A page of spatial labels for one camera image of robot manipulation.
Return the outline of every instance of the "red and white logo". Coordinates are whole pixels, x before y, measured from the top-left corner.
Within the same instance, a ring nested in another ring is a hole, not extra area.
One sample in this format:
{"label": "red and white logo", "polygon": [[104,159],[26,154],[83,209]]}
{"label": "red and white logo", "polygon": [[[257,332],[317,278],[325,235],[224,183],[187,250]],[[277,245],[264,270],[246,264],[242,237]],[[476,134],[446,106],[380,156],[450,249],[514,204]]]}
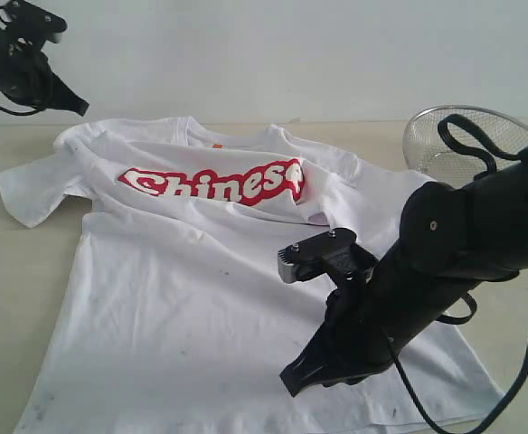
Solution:
{"label": "red and white logo", "polygon": [[259,165],[243,175],[219,176],[212,169],[205,169],[191,179],[181,172],[155,172],[132,167],[118,180],[152,196],[194,196],[248,206],[278,196],[285,190],[290,190],[297,201],[305,182],[297,158]]}

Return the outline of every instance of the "table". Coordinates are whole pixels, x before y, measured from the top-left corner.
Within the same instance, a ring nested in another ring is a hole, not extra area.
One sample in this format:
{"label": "table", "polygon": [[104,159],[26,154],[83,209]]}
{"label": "table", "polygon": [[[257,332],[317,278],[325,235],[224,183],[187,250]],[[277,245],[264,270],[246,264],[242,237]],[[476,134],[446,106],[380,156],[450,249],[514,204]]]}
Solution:
{"label": "table", "polygon": [[[401,150],[406,122],[288,124],[295,136],[354,151],[393,170],[405,168]],[[47,156],[65,126],[0,126],[0,171]],[[210,129],[248,135],[262,125]],[[12,432],[33,388],[55,325],[71,262],[90,203],[68,198],[46,222],[25,229],[0,201],[0,434]],[[479,313],[461,327],[497,383],[507,389],[517,374],[528,334],[528,271],[511,282],[476,291]],[[457,429],[471,428],[475,423]],[[528,381],[488,431],[528,432]]]}

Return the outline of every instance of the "metal strainer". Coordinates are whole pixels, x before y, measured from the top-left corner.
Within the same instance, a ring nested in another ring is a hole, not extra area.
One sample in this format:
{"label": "metal strainer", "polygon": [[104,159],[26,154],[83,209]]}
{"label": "metal strainer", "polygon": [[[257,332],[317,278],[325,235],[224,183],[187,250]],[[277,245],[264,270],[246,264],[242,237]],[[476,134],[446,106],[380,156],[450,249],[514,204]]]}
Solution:
{"label": "metal strainer", "polygon": [[[437,124],[457,113],[475,122],[505,152],[516,154],[528,146],[528,127],[517,119],[487,108],[472,106],[438,106],[421,111],[413,117],[402,138],[402,151],[409,169],[417,170],[456,188],[483,172],[485,164],[473,156],[451,151],[441,140]],[[482,148],[477,140],[459,127],[449,124],[451,135],[464,145]],[[496,159],[501,170],[515,161]]]}

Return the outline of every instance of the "white t-shirt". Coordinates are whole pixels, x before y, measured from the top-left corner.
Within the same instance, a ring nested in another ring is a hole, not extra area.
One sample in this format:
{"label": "white t-shirt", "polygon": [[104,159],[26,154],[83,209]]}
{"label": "white t-shirt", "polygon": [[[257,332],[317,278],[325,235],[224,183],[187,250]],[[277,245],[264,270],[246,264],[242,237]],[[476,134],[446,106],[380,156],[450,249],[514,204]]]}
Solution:
{"label": "white t-shirt", "polygon": [[[277,252],[346,227],[377,257],[427,178],[270,126],[193,118],[73,127],[55,153],[0,174],[6,209],[42,222],[88,197],[69,286],[15,432],[402,433],[425,427],[394,369],[291,398],[278,375],[323,321],[327,276],[284,284]],[[451,325],[401,353],[432,417],[483,417],[501,395]]]}

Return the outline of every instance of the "white wall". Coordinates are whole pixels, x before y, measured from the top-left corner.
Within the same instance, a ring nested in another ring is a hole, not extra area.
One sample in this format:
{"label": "white wall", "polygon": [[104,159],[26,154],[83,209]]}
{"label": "white wall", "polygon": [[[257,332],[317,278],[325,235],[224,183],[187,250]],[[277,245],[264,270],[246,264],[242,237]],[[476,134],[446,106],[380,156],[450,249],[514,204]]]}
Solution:
{"label": "white wall", "polygon": [[45,51],[86,119],[393,119],[442,103],[528,116],[528,0],[35,3],[68,22]]}

